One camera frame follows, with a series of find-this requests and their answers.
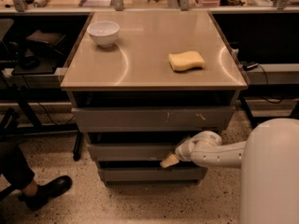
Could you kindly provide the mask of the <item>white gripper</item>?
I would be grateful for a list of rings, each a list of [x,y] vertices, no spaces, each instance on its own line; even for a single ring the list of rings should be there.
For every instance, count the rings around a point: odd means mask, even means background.
[[[178,164],[179,161],[191,161],[191,155],[194,147],[195,143],[193,142],[192,138],[185,137],[177,145],[175,153],[170,153],[160,162],[161,167],[168,168]]]

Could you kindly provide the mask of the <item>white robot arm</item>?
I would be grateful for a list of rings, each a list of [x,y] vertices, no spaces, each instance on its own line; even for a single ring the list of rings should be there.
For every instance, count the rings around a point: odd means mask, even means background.
[[[161,162],[239,168],[239,224],[299,224],[299,120],[270,119],[247,140],[223,145],[203,131],[188,137]]]

